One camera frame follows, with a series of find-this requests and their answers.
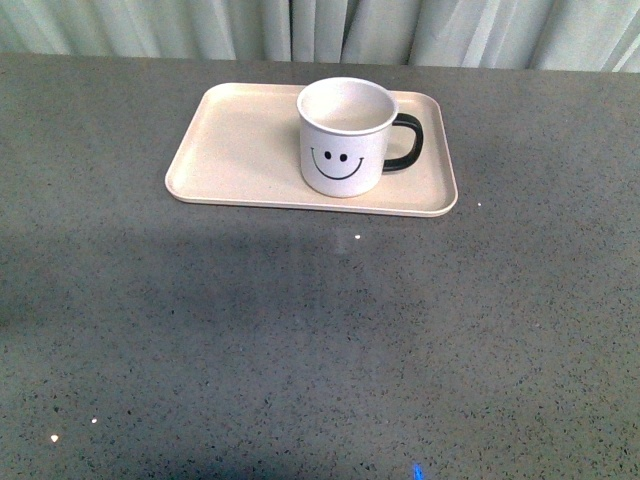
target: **tray rim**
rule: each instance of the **tray rim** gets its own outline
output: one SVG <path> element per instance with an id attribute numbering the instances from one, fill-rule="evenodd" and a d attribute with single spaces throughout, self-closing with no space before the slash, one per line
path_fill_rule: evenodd
<path id="1" fill-rule="evenodd" d="M 296 89 L 301 90 L 304 88 L 304 85 L 295 85 L 295 84 L 269 84 L 269 83 L 251 83 L 251 82 L 224 82 L 217 85 L 212 86 L 207 89 L 196 108 L 196 111 L 189 122 L 187 129 L 180 141 L 180 145 L 176 150 L 176 153 L 169 165 L 167 173 L 165 174 L 164 183 L 166 189 L 169 193 L 176 198 L 177 200 L 189 203 L 189 204 L 201 204 L 201 205 L 220 205 L 220 206 L 239 206 L 239 207 L 257 207 L 257 208 L 284 208 L 284 209 L 296 209 L 296 210 L 314 210 L 314 211 L 325 211 L 325 212 L 341 212 L 341 213 L 355 213 L 355 214 L 365 214 L 365 215 L 386 215 L 386 216 L 402 216 L 402 217 L 420 217 L 420 218 L 435 218 L 440 217 L 448 213 L 457 203 L 459 198 L 458 185 L 455 178 L 455 173 L 453 171 L 453 162 L 451 160 L 451 153 L 449 150 L 449 142 L 447 140 L 447 135 L 444 129 L 444 120 L 442 117 L 442 109 L 440 108 L 440 104 L 429 95 L 426 95 L 422 92 L 416 91 L 403 91 L 403 90 L 390 90 L 390 92 L 394 95 L 407 95 L 414 97 L 423 97 L 428 103 L 430 103 L 437 112 L 437 125 L 434 124 L 437 129 L 436 136 L 441 136 L 441 140 L 444 146 L 444 153 L 446 154 L 446 158 L 443 158 L 440 163 L 446 163 L 447 174 L 450 176 L 451 185 L 448 188 L 452 188 L 453 198 L 451 201 L 444 205 L 442 208 L 437 210 L 420 210 L 420 209 L 397 209 L 397 208 L 385 208 L 380 206 L 352 206 L 352 205 L 339 205 L 339 204 L 316 204 L 309 203 L 305 201 L 269 201 L 269 200 L 225 200 L 225 199 L 211 199 L 211 198 L 200 198 L 194 196 L 185 196 L 182 195 L 178 189 L 175 188 L 172 182 L 172 174 L 174 170 L 177 168 L 176 164 L 178 163 L 180 155 L 184 149 L 187 148 L 187 136 L 192 128 L 195 128 L 199 117 L 201 117 L 205 113 L 206 108 L 206 100 L 209 97 L 220 93 L 221 90 L 229 89 L 229 88 L 282 88 L 283 93 L 291 94 L 292 92 L 286 92 L 286 90 Z M 340 200 L 348 200 L 348 199 L 340 199 L 333 197 L 325 197 L 328 200 L 333 202 L 339 202 Z"/>

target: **tray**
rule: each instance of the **tray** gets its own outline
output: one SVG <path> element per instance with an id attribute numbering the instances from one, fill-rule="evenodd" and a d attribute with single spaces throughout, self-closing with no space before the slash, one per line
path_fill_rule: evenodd
<path id="1" fill-rule="evenodd" d="M 422 122 L 425 142 L 412 167 L 386 173 L 373 190 L 332 198 L 311 189 L 300 173 L 298 85 L 225 83 L 208 90 L 165 177 L 178 200 L 437 217 L 458 199 L 440 107 L 430 97 L 393 92 L 400 111 Z M 387 157 L 407 153 L 413 133 L 392 128 Z"/>

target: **curtain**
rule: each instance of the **curtain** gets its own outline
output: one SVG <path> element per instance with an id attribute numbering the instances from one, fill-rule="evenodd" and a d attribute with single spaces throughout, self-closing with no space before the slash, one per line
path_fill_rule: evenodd
<path id="1" fill-rule="evenodd" d="M 640 0 L 0 0 L 0 52 L 640 71 Z"/>

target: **mug rim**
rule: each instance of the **mug rim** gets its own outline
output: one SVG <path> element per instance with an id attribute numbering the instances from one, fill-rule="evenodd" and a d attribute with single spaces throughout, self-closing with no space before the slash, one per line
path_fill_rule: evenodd
<path id="1" fill-rule="evenodd" d="M 362 129 L 362 130 L 342 130 L 342 129 L 339 129 L 339 128 L 332 128 L 332 127 L 328 127 L 326 125 L 323 125 L 322 123 L 319 123 L 316 120 L 314 120 L 311 117 L 309 117 L 309 115 L 302 108 L 302 102 L 304 101 L 305 97 L 308 95 L 308 93 L 311 90 L 311 88 L 317 86 L 318 84 L 322 84 L 322 83 L 329 83 L 329 84 L 332 84 L 332 83 L 359 83 L 359 84 L 367 85 L 368 87 L 375 88 L 376 90 L 378 90 L 379 92 L 384 94 L 385 97 L 387 97 L 389 100 L 391 100 L 391 103 L 393 104 L 393 112 L 391 113 L 389 118 L 387 118 L 387 120 L 385 120 L 384 122 L 382 122 L 382 123 L 380 123 L 378 125 L 375 125 L 373 127 L 365 128 L 365 129 Z M 319 129 L 319 130 L 321 130 L 323 132 L 327 132 L 327 133 L 332 133 L 332 134 L 342 135 L 342 136 L 352 136 L 352 137 L 361 136 L 361 135 L 369 135 L 371 133 L 376 133 L 376 132 L 379 132 L 380 130 L 384 130 L 386 127 L 391 125 L 391 123 L 393 123 L 393 121 L 395 120 L 395 118 L 398 115 L 398 112 L 400 110 L 400 108 L 398 106 L 398 101 L 395 99 L 395 97 L 392 95 L 392 93 L 389 90 L 387 90 L 386 88 L 384 88 L 381 85 L 378 85 L 375 82 L 371 82 L 369 80 L 365 80 L 365 79 L 362 79 L 362 78 L 355 78 L 355 77 L 328 77 L 328 78 L 323 78 L 321 80 L 317 80 L 315 82 L 312 82 L 312 83 L 308 84 L 306 87 L 304 87 L 302 89 L 302 91 L 298 95 L 298 99 L 296 101 L 296 107 L 298 109 L 298 113 L 300 114 L 300 116 L 307 123 L 309 123 L 310 125 L 314 126 L 315 128 L 317 128 L 317 129 Z"/>

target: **gray countertop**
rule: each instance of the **gray countertop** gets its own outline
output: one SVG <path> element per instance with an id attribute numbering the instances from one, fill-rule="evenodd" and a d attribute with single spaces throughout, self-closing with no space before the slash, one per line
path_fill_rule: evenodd
<path id="1" fill-rule="evenodd" d="M 208 88 L 337 75 L 440 103 L 451 212 L 167 192 Z M 0 55 L 0 477 L 636 478 L 639 110 L 637 74 Z"/>

